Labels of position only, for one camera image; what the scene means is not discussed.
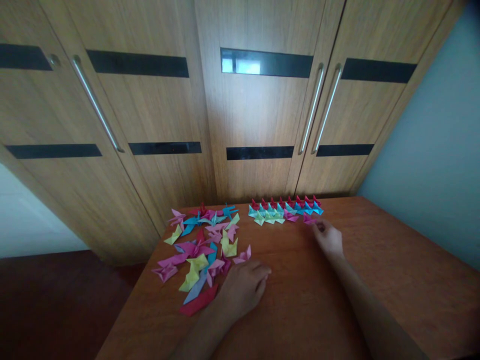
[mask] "metal door handle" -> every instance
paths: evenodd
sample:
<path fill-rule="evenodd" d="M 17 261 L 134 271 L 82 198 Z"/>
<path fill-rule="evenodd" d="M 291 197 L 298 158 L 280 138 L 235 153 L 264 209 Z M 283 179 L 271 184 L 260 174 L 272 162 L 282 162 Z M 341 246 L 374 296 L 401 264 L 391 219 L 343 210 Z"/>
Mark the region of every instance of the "metal door handle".
<path fill-rule="evenodd" d="M 88 99 L 90 100 L 91 104 L 93 105 L 93 108 L 95 109 L 95 112 L 100 119 L 101 125 L 106 131 L 106 134 L 108 135 L 108 138 L 110 139 L 111 144 L 117 150 L 119 153 L 124 153 L 125 150 L 123 150 L 120 146 L 119 143 L 117 142 L 117 139 L 115 138 L 114 133 L 112 132 L 112 129 L 110 129 L 109 123 L 105 119 L 104 113 L 102 109 L 100 108 L 100 105 L 97 101 L 97 98 L 95 97 L 92 89 L 90 88 L 90 84 L 87 81 L 87 78 L 85 77 L 84 70 L 82 68 L 82 62 L 80 61 L 80 56 L 74 55 L 73 56 L 73 67 L 75 68 L 76 74 L 80 78 L 81 84 L 83 85 L 83 88 L 85 89 L 85 92 L 88 96 Z"/>
<path fill-rule="evenodd" d="M 335 86 L 333 87 L 331 98 L 330 98 L 330 101 L 328 102 L 328 107 L 326 108 L 325 119 L 323 120 L 323 124 L 321 125 L 320 134 L 318 134 L 318 140 L 316 141 L 315 146 L 311 150 L 312 155 L 319 150 L 320 139 L 322 138 L 322 134 L 324 133 L 325 124 L 327 123 L 327 118 L 329 117 L 329 112 L 330 112 L 330 108 L 332 107 L 332 102 L 334 100 L 335 92 L 337 91 L 337 85 L 339 84 L 340 76 L 342 75 L 342 65 L 338 63 L 335 67 L 335 70 L 338 70 L 338 75 L 336 76 Z"/>
<path fill-rule="evenodd" d="M 302 155 L 305 146 L 307 145 L 307 138 L 309 137 L 310 125 L 312 125 L 312 120 L 314 119 L 315 111 L 317 110 L 317 102 L 319 101 L 320 87 L 322 85 L 322 78 L 324 77 L 324 64 L 321 63 L 320 67 L 320 79 L 318 79 L 318 84 L 316 86 L 315 97 L 313 98 L 313 104 L 311 105 L 310 117 L 308 118 L 308 123 L 306 124 L 305 134 L 303 135 L 303 142 L 301 143 L 300 151 L 298 155 Z"/>

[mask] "wardrobe door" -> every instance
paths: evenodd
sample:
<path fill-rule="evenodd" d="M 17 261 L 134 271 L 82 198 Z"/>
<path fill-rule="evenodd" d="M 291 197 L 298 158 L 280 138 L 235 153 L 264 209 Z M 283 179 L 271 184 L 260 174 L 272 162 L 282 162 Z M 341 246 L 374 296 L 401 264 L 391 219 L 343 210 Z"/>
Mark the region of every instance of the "wardrobe door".
<path fill-rule="evenodd" d="M 303 141 L 343 5 L 328 0 L 195 2 L 222 201 L 295 191 Z"/>
<path fill-rule="evenodd" d="M 297 194 L 348 195 L 450 3 L 347 0 Z"/>
<path fill-rule="evenodd" d="M 0 39 L 1 161 L 101 259 L 145 261 L 159 235 L 38 2 L 2 1 Z"/>
<path fill-rule="evenodd" d="M 42 5 L 61 33 L 60 5 Z M 120 158 L 135 186 L 143 180 L 148 187 L 154 221 L 158 214 L 169 219 L 171 208 L 215 202 L 193 2 L 65 0 L 64 6 L 78 35 L 73 41 L 84 47 L 82 61 L 96 72 L 126 139 Z M 74 36 L 60 38 L 74 56 L 68 44 Z"/>

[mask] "table top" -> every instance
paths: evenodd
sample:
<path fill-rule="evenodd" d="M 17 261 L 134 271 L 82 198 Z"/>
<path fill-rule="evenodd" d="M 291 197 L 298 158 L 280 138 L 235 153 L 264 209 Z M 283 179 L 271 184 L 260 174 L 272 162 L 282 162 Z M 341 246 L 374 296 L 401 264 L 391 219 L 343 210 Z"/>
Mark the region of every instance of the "table top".
<path fill-rule="evenodd" d="M 431 359 L 480 353 L 480 273 L 363 197 L 321 202 L 323 216 L 342 232 L 348 261 Z M 260 227 L 247 204 L 236 206 L 238 253 L 251 245 L 252 258 L 272 274 L 258 307 L 232 327 L 213 357 L 368 359 L 348 299 L 309 226 L 299 219 Z M 174 230 L 169 226 L 162 239 Z M 163 359 L 187 334 L 199 316 L 179 313 L 187 294 L 178 288 L 189 264 L 165 284 L 152 273 L 175 253 L 159 242 L 97 359 Z M 223 280 L 219 275 L 215 283 Z"/>

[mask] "brown floor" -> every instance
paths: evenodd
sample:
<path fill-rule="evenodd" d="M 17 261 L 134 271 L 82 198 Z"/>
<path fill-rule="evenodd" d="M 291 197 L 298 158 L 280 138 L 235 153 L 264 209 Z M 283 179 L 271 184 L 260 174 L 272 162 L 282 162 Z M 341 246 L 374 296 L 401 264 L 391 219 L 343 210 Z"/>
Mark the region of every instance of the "brown floor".
<path fill-rule="evenodd" d="M 91 251 L 0 259 L 0 359 L 94 359 L 144 266 Z"/>

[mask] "white wall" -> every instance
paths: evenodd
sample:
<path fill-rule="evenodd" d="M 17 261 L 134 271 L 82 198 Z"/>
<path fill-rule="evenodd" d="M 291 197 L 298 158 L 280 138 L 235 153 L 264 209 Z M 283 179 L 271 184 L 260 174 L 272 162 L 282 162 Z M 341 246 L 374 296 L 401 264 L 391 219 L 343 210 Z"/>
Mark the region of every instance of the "white wall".
<path fill-rule="evenodd" d="M 0 164 L 0 258 L 88 247 Z"/>
<path fill-rule="evenodd" d="M 468 4 L 358 195 L 480 270 L 480 3 Z"/>

